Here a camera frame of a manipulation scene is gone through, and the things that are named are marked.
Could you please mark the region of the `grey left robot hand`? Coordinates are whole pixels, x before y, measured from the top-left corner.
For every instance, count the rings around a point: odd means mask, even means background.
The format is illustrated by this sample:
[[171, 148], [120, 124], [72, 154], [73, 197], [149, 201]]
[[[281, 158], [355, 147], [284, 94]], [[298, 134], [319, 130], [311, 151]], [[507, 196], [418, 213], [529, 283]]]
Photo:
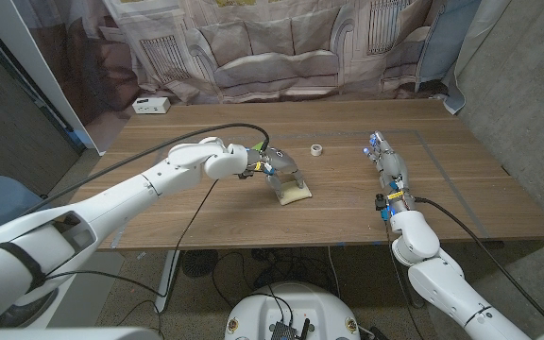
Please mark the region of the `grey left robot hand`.
[[247, 150], [247, 164], [244, 175], [249, 177], [255, 172], [264, 172], [266, 174], [265, 181], [274, 190], [278, 199], [284, 198], [278, 172], [293, 175], [297, 187], [299, 189], [304, 187], [304, 178], [296, 162], [287, 153], [274, 147], [268, 147], [266, 150], [255, 148]]

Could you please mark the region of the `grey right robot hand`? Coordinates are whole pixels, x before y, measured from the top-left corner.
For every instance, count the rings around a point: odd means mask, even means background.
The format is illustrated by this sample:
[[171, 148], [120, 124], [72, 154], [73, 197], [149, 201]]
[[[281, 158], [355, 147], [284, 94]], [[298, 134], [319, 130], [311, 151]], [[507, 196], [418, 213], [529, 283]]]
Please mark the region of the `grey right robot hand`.
[[410, 194], [407, 166], [404, 159], [377, 130], [369, 137], [369, 146], [363, 149], [375, 165], [380, 184], [391, 214], [413, 211], [415, 199]]

